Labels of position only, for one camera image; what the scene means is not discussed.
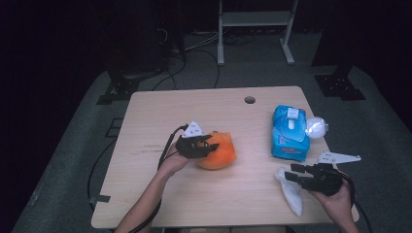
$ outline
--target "dark background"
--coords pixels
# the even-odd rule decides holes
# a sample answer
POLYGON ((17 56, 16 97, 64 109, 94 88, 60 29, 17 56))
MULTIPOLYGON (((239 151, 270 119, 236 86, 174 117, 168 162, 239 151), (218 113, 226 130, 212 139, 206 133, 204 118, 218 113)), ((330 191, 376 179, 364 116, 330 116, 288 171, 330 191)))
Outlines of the dark background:
MULTIPOLYGON (((0 9, 0 229, 9 232, 28 202, 73 113, 109 63, 135 72, 163 69, 157 29, 217 30, 218 0, 3 1, 0 9)), ((285 10, 288 1, 225 0, 226 9, 285 10)), ((412 10, 400 1, 301 0, 293 31, 324 29, 314 66, 350 61, 369 74, 412 129, 412 10)), ((171 33, 170 43, 179 38, 171 33)))

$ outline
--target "black cable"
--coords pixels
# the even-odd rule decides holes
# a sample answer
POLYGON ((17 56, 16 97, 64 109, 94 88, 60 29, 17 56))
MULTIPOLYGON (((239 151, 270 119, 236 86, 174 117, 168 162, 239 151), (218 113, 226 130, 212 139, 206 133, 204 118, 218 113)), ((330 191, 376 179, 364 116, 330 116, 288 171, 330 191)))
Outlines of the black cable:
MULTIPOLYGON (((100 159, 102 158, 103 154, 106 152, 106 150, 117 140, 118 138, 116 138, 115 140, 113 140, 105 149, 103 149, 103 151, 99 154, 99 156, 97 157, 96 161, 94 162, 93 166, 91 167, 90 173, 88 174, 88 179, 87 179, 87 198, 88 200, 90 200, 91 198, 91 194, 90 194, 90 182, 91 182, 91 176, 93 175, 94 169, 96 168, 97 163, 100 161, 100 159)), ((94 206, 89 202, 88 203, 91 207, 91 209, 94 211, 94 206)))
POLYGON ((361 211, 361 213, 364 217, 364 220, 366 221, 367 229, 369 230, 370 233, 373 233, 372 225, 370 224, 369 218, 367 218, 366 213, 364 212, 363 208, 361 207, 361 204, 358 201, 355 201, 355 205, 358 207, 358 209, 360 209, 360 211, 361 211))
POLYGON ((216 86, 218 86, 219 77, 221 75, 221 67, 219 66, 218 59, 211 52, 208 52, 207 50, 188 50, 187 52, 194 52, 194 51, 206 52, 209 55, 211 55, 212 58, 215 60, 216 66, 218 67, 218 76, 216 77, 215 84, 213 85, 213 88, 216 88, 216 86))
POLYGON ((205 33, 190 32, 187 35, 191 35, 191 36, 195 36, 195 37, 210 38, 211 36, 215 36, 216 32, 205 32, 205 33))
POLYGON ((179 128, 177 128, 169 137, 169 140, 167 140, 166 146, 164 147, 163 153, 161 154, 160 159, 158 160, 158 164, 157 164, 157 170, 160 168, 161 164, 163 163, 164 157, 166 156, 167 151, 170 148, 170 145, 172 144, 173 138, 175 137, 176 133, 183 129, 186 130, 188 128, 187 125, 183 125, 180 126, 179 128))
POLYGON ((350 195, 351 195, 351 204, 352 204, 352 206, 355 205, 356 207, 358 207, 358 209, 360 209, 360 212, 362 213, 362 215, 363 215, 363 217, 364 217, 364 220, 366 221, 367 228, 368 228, 369 232, 370 232, 370 233, 373 233, 372 225, 370 224, 370 221, 369 221, 369 218, 368 218, 367 215, 366 215, 366 212, 365 212, 365 211, 363 210, 363 208, 361 207, 361 204, 356 200, 356 194, 357 194, 357 192, 356 192, 356 190, 355 190, 354 182, 352 181, 352 179, 351 179, 348 175, 343 174, 343 173, 340 173, 340 174, 341 174, 342 178, 343 178, 346 182, 348 182, 348 185, 349 185, 349 187, 350 187, 350 192, 351 192, 350 195))
POLYGON ((173 154, 175 154, 175 153, 178 153, 178 151, 174 151, 174 152, 170 153, 169 156, 167 156, 167 157, 165 157, 165 158, 163 159, 163 161, 166 160, 166 159, 168 159, 169 157, 171 157, 171 156, 172 156, 173 154))
POLYGON ((161 199, 158 201, 157 206, 154 208, 154 211, 151 213, 151 215, 146 218, 145 221, 143 221, 140 225, 136 226, 133 230, 129 231, 129 233, 136 233, 141 231, 143 228, 145 228, 151 221, 154 220, 155 216, 157 215, 158 211, 160 210, 160 205, 161 205, 161 199))
POLYGON ((224 37, 224 45, 225 46, 232 46, 232 47, 241 47, 244 45, 247 45, 251 42, 253 42, 255 40, 255 36, 254 35, 249 35, 252 39, 247 39, 244 36, 239 36, 236 34, 228 34, 224 37))
POLYGON ((177 75, 177 74, 179 74, 179 73, 181 73, 181 72, 185 69, 185 67, 186 67, 186 62, 185 62, 182 58, 180 58, 180 57, 174 57, 174 58, 181 59, 181 60, 183 61, 183 66, 182 66, 176 73, 174 73, 174 74, 171 74, 169 71, 167 71, 167 72, 169 73, 169 76, 166 77, 166 78, 164 78, 164 79, 161 80, 160 82, 158 82, 158 83, 152 88, 152 91, 154 91, 161 83, 165 82, 166 80, 168 80, 168 79, 170 79, 170 78, 172 78, 174 87, 176 88, 176 81, 175 81, 175 79, 174 79, 174 76, 177 75))

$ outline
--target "person's right hand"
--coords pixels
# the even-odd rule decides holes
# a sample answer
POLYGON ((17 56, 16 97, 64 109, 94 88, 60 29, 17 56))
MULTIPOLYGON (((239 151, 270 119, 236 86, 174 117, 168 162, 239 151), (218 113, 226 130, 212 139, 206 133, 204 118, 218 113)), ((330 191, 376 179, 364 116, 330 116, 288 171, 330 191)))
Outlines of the person's right hand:
POLYGON ((182 170, 190 162, 190 159, 179 154, 175 145, 176 144, 172 144, 170 146, 169 151, 159 168, 159 172, 167 174, 169 177, 182 170))
POLYGON ((339 227, 342 233, 359 232, 352 216, 351 190, 346 181, 343 181, 339 191, 332 196, 325 196, 317 191, 308 192, 321 202, 327 215, 339 227))

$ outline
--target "wrist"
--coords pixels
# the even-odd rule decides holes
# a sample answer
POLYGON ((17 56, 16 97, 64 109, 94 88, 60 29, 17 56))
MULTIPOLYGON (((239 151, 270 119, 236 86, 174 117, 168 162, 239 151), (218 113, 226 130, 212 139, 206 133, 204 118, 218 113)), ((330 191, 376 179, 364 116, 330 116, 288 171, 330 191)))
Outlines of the wrist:
POLYGON ((157 176, 165 180, 169 180, 169 178, 171 178, 174 174, 174 172, 171 172, 167 169, 162 169, 161 167, 156 173, 157 176))
POLYGON ((359 233, 358 227, 354 222, 348 222, 344 225, 339 225, 339 230, 341 233, 359 233))

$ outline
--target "white shelf frame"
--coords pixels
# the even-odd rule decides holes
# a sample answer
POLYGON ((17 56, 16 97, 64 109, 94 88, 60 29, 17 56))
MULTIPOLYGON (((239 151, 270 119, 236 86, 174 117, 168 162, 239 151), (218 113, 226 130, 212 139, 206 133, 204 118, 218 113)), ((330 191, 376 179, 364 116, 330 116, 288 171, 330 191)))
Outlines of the white shelf frame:
POLYGON ((290 11, 281 12, 234 12, 223 11, 223 0, 219 2, 219 40, 218 40, 218 64, 224 65, 223 28, 228 26, 275 26, 286 25, 285 37, 280 39, 282 50, 289 65, 294 65, 289 38, 292 32, 294 16, 298 0, 293 0, 290 11))

